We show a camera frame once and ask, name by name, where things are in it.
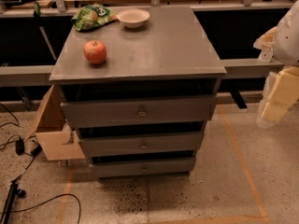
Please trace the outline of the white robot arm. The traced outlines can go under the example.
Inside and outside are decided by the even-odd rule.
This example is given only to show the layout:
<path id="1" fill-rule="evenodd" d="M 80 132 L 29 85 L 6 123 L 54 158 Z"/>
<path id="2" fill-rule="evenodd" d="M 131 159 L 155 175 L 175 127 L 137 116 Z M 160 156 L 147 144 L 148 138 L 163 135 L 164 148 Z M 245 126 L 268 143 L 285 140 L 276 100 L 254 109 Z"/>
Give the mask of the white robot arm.
<path id="1" fill-rule="evenodd" d="M 299 1 L 253 47 L 261 51 L 261 62 L 276 60 L 284 65 L 280 72 L 270 72 L 264 84 L 257 124 L 268 128 L 279 123 L 299 100 Z"/>

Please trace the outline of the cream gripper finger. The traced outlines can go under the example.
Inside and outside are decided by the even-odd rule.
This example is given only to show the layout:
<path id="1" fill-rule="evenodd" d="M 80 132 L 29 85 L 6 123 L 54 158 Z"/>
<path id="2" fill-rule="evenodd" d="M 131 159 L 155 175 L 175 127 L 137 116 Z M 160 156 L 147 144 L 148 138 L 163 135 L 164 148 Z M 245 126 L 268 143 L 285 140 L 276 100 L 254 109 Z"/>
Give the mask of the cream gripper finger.
<path id="1" fill-rule="evenodd" d="M 269 128 L 277 125 L 287 114 L 288 109 L 262 100 L 258 107 L 256 123 L 259 127 Z"/>

